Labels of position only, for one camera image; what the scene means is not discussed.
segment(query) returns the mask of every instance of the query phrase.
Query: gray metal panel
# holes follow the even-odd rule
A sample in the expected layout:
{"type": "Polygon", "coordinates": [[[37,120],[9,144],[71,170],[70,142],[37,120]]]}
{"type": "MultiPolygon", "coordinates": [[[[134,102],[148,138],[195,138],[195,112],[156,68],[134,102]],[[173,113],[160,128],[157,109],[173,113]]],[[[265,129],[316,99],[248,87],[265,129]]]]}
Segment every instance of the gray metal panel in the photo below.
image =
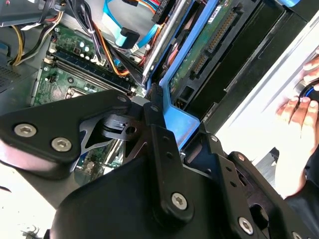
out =
{"type": "Polygon", "coordinates": [[[273,147],[275,112],[305,74],[318,47],[319,12],[217,132],[226,153],[240,151],[256,165],[273,147]]]}
{"type": "Polygon", "coordinates": [[[37,70],[26,65],[13,67],[0,55],[0,115],[30,106],[37,70]]]}
{"type": "Polygon", "coordinates": [[[0,26],[38,21],[41,12],[38,9],[38,4],[28,0],[10,0],[9,4],[2,0],[0,3],[0,26]]]}

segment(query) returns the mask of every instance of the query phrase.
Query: screw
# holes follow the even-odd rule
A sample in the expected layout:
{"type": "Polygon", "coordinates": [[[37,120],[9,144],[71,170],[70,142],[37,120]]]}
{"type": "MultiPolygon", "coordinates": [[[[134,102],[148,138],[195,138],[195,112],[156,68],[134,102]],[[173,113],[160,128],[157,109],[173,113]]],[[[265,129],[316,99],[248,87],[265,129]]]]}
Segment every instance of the screw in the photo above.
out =
{"type": "Polygon", "coordinates": [[[302,239],[302,237],[296,232],[293,232],[293,237],[294,239],[302,239]]]}
{"type": "Polygon", "coordinates": [[[59,151],[59,152],[70,151],[72,147],[71,142],[68,139],[62,138],[62,137],[55,138],[52,141],[51,145],[56,151],[59,151]]]}
{"type": "Polygon", "coordinates": [[[241,160],[241,161],[245,161],[245,157],[241,154],[238,154],[238,158],[241,160]]]}
{"type": "Polygon", "coordinates": [[[217,137],[216,137],[216,136],[214,136],[214,135],[212,135],[212,136],[211,136],[211,139],[212,139],[212,140],[214,140],[215,142],[217,142],[217,141],[218,141],[217,137]]]}
{"type": "Polygon", "coordinates": [[[119,99],[120,101],[122,101],[122,102],[126,102],[126,99],[125,99],[124,96],[118,96],[118,99],[119,99]]]}
{"type": "Polygon", "coordinates": [[[180,210],[185,210],[187,208],[186,198],[180,193],[173,193],[171,201],[180,210]]]}
{"type": "Polygon", "coordinates": [[[250,222],[246,218],[240,217],[238,219],[238,223],[241,229],[248,235],[252,235],[254,233],[253,227],[251,226],[250,222]]]}
{"type": "Polygon", "coordinates": [[[156,111],[156,112],[159,111],[159,109],[158,109],[156,106],[151,106],[151,109],[152,109],[153,111],[156,111]]]}
{"type": "Polygon", "coordinates": [[[21,123],[14,127],[14,132],[16,135],[28,138],[36,134],[36,128],[30,124],[21,123]]]}

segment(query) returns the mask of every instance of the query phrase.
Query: orange wire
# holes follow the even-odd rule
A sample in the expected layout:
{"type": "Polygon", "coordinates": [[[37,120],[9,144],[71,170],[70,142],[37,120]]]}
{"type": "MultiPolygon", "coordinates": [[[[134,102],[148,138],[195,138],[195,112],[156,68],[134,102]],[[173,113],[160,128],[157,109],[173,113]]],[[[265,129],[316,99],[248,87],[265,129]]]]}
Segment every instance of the orange wire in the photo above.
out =
{"type": "Polygon", "coordinates": [[[142,3],[143,5],[147,6],[152,11],[152,13],[155,14],[155,10],[147,2],[144,2],[142,0],[135,0],[135,1],[138,1],[139,3],[142,3]]]}
{"type": "Polygon", "coordinates": [[[96,26],[96,24],[94,23],[94,26],[95,26],[95,30],[97,31],[99,37],[100,37],[100,40],[102,42],[102,47],[103,47],[103,50],[104,50],[104,53],[106,54],[110,64],[112,65],[112,68],[113,70],[115,71],[115,73],[117,75],[120,75],[120,76],[126,76],[129,74],[129,71],[124,71],[124,72],[119,72],[118,69],[116,68],[116,66],[114,65],[114,62],[113,62],[113,59],[112,59],[112,56],[111,56],[111,53],[109,51],[109,49],[107,48],[106,44],[105,44],[105,41],[104,41],[104,38],[102,36],[102,33],[101,31],[99,30],[99,28],[96,26]]]}

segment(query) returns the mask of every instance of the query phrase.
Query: yellow wire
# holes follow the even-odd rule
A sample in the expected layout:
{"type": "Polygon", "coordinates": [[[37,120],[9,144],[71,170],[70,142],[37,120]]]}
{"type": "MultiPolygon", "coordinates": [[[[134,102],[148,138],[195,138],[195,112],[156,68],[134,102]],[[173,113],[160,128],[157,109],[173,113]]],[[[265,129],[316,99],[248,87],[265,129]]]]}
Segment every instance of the yellow wire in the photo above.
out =
{"type": "Polygon", "coordinates": [[[16,26],[12,26],[12,28],[15,30],[17,36],[18,36],[18,41],[19,41],[19,50],[18,50],[18,54],[16,56],[16,59],[13,63],[13,65],[15,66],[17,63],[19,63],[19,61],[21,60],[22,54],[23,54],[23,40],[22,37],[19,33],[19,30],[16,26]]]}

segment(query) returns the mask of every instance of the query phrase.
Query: blue plastic part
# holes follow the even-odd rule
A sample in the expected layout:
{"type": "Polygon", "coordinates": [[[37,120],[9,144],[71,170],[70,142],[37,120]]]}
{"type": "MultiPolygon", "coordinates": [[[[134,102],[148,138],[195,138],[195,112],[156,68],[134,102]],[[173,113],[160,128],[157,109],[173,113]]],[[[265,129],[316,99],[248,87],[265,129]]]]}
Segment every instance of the blue plastic part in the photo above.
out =
{"type": "Polygon", "coordinates": [[[301,0],[279,0],[279,3],[281,3],[282,5],[285,5],[287,7],[293,7],[297,3],[299,3],[300,1],[301,0]]]}
{"type": "MultiPolygon", "coordinates": [[[[108,4],[111,2],[112,0],[105,0],[104,2],[104,8],[103,8],[103,12],[104,14],[106,14],[107,16],[109,16],[109,18],[115,23],[115,25],[113,25],[113,28],[110,28],[109,26],[109,30],[111,31],[111,33],[113,34],[113,36],[115,37],[115,44],[118,46],[123,46],[127,37],[121,35],[121,30],[122,30],[122,26],[120,25],[120,23],[118,21],[116,21],[115,17],[112,15],[108,4]]],[[[156,33],[156,30],[158,28],[158,25],[154,25],[150,31],[147,33],[147,35],[137,44],[139,48],[143,47],[144,45],[146,45],[151,38],[154,36],[154,34],[156,33]]]]}
{"type": "Polygon", "coordinates": [[[310,90],[308,90],[308,92],[306,93],[305,97],[308,97],[312,91],[314,91],[314,88],[313,88],[313,87],[310,88],[310,90]]]}
{"type": "Polygon", "coordinates": [[[156,33],[157,29],[158,29],[158,25],[154,25],[150,31],[147,33],[147,35],[145,37],[143,37],[143,39],[138,43],[138,47],[141,48],[144,45],[146,45],[151,38],[154,36],[154,34],[156,33]]]}
{"type": "Polygon", "coordinates": [[[181,63],[183,62],[184,58],[188,54],[189,50],[191,49],[197,37],[199,36],[200,32],[202,31],[204,26],[207,24],[207,21],[212,15],[213,10],[215,9],[217,3],[218,3],[218,0],[208,0],[206,7],[204,8],[196,24],[194,25],[193,29],[188,35],[188,38],[186,39],[185,43],[183,44],[182,48],[177,54],[172,65],[170,66],[170,68],[168,69],[165,76],[160,82],[160,85],[162,86],[163,93],[164,93],[164,98],[163,98],[164,112],[163,113],[164,113],[166,128],[174,133],[177,146],[179,149],[181,149],[185,145],[187,140],[198,128],[200,122],[199,122],[199,119],[197,119],[196,117],[180,110],[179,108],[171,104],[168,84],[173,78],[174,74],[176,73],[181,63]]]}

